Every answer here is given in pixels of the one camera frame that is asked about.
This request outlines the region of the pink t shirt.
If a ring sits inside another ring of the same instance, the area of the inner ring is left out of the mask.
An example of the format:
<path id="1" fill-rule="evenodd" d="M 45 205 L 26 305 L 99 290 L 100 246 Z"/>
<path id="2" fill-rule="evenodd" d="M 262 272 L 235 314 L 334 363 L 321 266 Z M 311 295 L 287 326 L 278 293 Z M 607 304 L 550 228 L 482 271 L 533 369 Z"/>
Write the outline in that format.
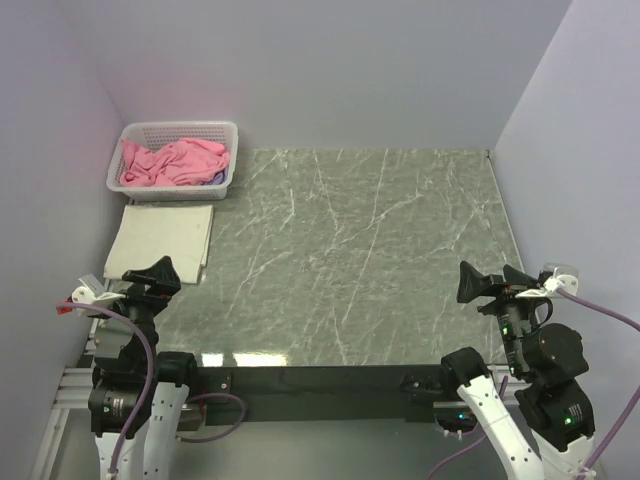
<path id="1" fill-rule="evenodd" d="M 125 187 L 182 187 L 210 184 L 231 162 L 231 153 L 220 143 L 181 138 L 157 151 L 122 140 Z"/>

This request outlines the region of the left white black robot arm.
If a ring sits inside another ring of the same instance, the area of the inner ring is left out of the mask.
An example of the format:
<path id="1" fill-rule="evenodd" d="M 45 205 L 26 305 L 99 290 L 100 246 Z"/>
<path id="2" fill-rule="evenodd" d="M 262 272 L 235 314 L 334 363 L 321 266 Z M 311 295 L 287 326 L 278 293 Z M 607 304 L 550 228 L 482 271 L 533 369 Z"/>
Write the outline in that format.
<path id="1" fill-rule="evenodd" d="M 170 257 L 128 270 L 97 312 L 88 408 L 104 479 L 166 479 L 183 404 L 200 388 L 193 354 L 157 352 L 155 317 L 181 289 Z"/>

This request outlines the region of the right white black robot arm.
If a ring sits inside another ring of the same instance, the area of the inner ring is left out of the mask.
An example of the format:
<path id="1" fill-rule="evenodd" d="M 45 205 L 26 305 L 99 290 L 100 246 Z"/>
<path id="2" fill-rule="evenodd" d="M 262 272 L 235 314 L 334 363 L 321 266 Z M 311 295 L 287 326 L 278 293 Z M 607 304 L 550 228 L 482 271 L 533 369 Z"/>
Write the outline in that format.
<path id="1" fill-rule="evenodd" d="M 514 396 L 536 443 L 530 445 L 521 433 L 475 349 L 442 358 L 439 387 L 466 403 L 511 479 L 578 479 L 594 473 L 587 464 L 594 448 L 593 407 L 576 380 L 589 369 L 582 337 L 536 317 L 538 307 L 576 293 L 578 286 L 577 269 L 566 265 L 547 265 L 531 277 L 509 265 L 500 274 L 485 275 L 466 261 L 460 264 L 456 299 L 468 304 L 489 298 L 477 310 L 498 321 L 510 375 L 526 385 Z"/>

